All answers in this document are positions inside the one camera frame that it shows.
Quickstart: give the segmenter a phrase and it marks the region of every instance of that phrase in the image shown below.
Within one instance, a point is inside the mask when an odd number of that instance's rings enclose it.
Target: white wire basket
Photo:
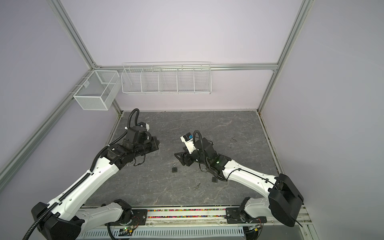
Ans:
[[[120,87],[117,71],[94,70],[73,97],[84,110],[108,110]]]
[[[126,94],[211,93],[212,91],[209,63],[140,66],[125,63],[123,65],[121,84],[122,91]]]

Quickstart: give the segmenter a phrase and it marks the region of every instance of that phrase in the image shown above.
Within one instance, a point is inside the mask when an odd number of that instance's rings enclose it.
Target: wire shelf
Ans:
[[[124,66],[122,91],[126,94],[211,93],[210,65]]]
[[[120,90],[117,71],[94,70],[73,97],[84,110],[108,110]]]

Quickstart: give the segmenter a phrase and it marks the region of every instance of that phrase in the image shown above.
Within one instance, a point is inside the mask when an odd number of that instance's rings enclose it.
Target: dark gray marble mat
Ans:
[[[124,132],[128,116],[129,113],[123,115],[114,139]],[[213,141],[218,153],[256,171],[277,175],[256,112],[142,112],[139,122],[142,121],[150,125],[149,132],[160,141],[159,150],[147,154],[144,164],[134,167],[133,162],[129,163],[108,179],[87,200],[87,206],[109,204],[115,199],[135,207],[239,205],[244,197],[261,197],[237,182],[213,183],[212,175],[201,172],[196,163],[182,166],[174,153],[183,151],[180,136],[194,130]],[[173,164],[177,165],[177,173],[171,172]]]

